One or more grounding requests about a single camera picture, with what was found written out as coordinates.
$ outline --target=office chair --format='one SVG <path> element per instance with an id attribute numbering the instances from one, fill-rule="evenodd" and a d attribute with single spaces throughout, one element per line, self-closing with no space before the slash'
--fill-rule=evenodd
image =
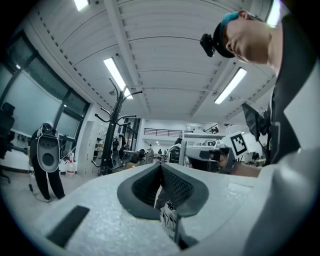
<path id="1" fill-rule="evenodd" d="M 4 103 L 2 109 L 0 109 L 0 158 L 5 159 L 6 152 L 9 150 L 8 143 L 12 141 L 12 136 L 9 136 L 10 130 L 14 125 L 15 119 L 13 118 L 15 107 L 9 103 Z M 8 179 L 8 183 L 11 183 L 10 178 L 3 174 L 0 167 L 0 176 Z"/>

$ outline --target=ceiling panel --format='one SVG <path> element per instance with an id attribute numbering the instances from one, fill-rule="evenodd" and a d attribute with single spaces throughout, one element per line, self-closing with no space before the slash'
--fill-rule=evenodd
<path id="1" fill-rule="evenodd" d="M 146 89 L 151 111 L 191 113 L 203 93 L 178 89 Z"/>
<path id="2" fill-rule="evenodd" d="M 239 68 L 245 69 L 247 74 L 221 104 L 215 104 L 215 100 L 217 99 L 218 95 L 224 90 Z M 218 87 L 217 94 L 211 94 L 211 96 L 209 96 L 209 98 L 202 104 L 199 110 L 199 115 L 200 112 L 203 115 L 220 113 L 224 116 L 233 113 L 241 107 L 243 102 L 248 101 L 249 98 L 252 97 L 255 92 L 257 92 L 257 90 L 260 90 L 268 82 L 268 80 L 269 77 L 255 65 L 238 61 Z"/>
<path id="3" fill-rule="evenodd" d="M 45 0 L 37 10 L 50 37 L 73 66 L 118 44 L 103 1 L 78 11 L 74 0 Z"/>
<path id="4" fill-rule="evenodd" d="M 174 71 L 149 71 L 141 72 L 140 78 L 144 87 L 164 85 L 169 87 L 203 87 L 207 86 L 212 77 L 201 74 L 174 72 Z"/>

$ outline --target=floor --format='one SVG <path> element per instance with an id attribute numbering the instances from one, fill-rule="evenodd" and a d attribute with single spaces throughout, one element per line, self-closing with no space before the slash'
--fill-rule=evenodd
<path id="1" fill-rule="evenodd" d="M 47 203 L 40 200 L 44 200 L 36 183 L 34 176 L 24 173 L 16 173 L 12 171 L 3 171 L 3 174 L 10 177 L 11 184 L 8 183 L 6 178 L 0 178 L 0 190 L 1 196 L 7 204 L 11 214 L 16 218 L 19 218 L 23 223 L 28 226 L 33 226 L 35 221 L 50 207 L 55 204 L 58 199 L 53 193 L 49 181 L 48 188 L 52 199 L 52 202 Z M 95 177 L 82 178 L 75 174 L 73 176 L 61 175 L 61 182 L 63 185 L 64 193 L 70 194 L 76 188 L 82 184 L 94 179 Z M 29 183 L 31 181 L 33 187 L 33 193 L 29 189 Z"/>

